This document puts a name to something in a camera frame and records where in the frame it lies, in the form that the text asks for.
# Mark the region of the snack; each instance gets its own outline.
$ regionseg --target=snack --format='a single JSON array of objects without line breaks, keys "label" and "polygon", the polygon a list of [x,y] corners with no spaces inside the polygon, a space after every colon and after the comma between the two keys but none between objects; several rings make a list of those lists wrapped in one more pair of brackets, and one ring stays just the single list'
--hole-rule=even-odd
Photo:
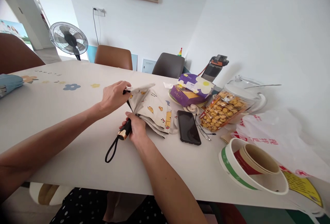
[{"label": "snack", "polygon": [[238,113],[247,109],[248,103],[229,92],[221,91],[201,114],[201,125],[211,132],[225,126]]}]

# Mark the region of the tissue box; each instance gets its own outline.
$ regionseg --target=tissue box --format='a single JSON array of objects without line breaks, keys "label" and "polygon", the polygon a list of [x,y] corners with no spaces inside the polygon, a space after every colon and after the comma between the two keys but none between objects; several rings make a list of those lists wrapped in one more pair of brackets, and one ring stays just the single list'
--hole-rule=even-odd
[{"label": "tissue box", "polygon": [[212,92],[214,84],[194,74],[182,74],[178,84],[206,99]]},{"label": "tissue box", "polygon": [[170,94],[184,107],[191,104],[200,104],[205,101],[205,98],[193,93],[180,84],[174,85]]}]

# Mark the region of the yellow paper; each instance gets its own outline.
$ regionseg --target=yellow paper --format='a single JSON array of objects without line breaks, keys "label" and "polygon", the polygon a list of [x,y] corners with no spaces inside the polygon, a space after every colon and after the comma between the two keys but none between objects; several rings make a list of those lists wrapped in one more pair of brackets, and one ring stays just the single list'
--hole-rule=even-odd
[{"label": "yellow paper", "polygon": [[282,172],[288,181],[290,190],[307,197],[323,208],[322,199],[319,193],[307,178],[299,178],[292,173],[285,171]]}]

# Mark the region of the wrist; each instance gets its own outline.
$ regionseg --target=wrist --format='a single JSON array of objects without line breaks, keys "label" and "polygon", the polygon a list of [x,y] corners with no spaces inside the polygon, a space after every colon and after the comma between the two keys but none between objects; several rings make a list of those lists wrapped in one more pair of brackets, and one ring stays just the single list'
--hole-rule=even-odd
[{"label": "wrist", "polygon": [[133,144],[136,148],[146,145],[150,140],[150,138],[147,136],[147,134],[141,135],[138,139],[135,139]]},{"label": "wrist", "polygon": [[100,102],[93,105],[90,109],[94,117],[97,119],[102,119],[112,112],[112,110],[105,109]]}]

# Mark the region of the leather chair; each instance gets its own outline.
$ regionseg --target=leather chair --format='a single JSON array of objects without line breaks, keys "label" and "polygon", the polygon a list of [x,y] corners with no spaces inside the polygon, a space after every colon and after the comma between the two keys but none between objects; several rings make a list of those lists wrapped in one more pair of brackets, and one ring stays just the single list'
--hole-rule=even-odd
[{"label": "leather chair", "polygon": [[45,65],[22,40],[12,34],[0,33],[0,74]]},{"label": "leather chair", "polygon": [[133,70],[132,54],[129,50],[107,45],[97,47],[95,63]]},{"label": "leather chair", "polygon": [[184,64],[184,57],[163,52],[158,58],[152,74],[178,79],[182,74]]}]

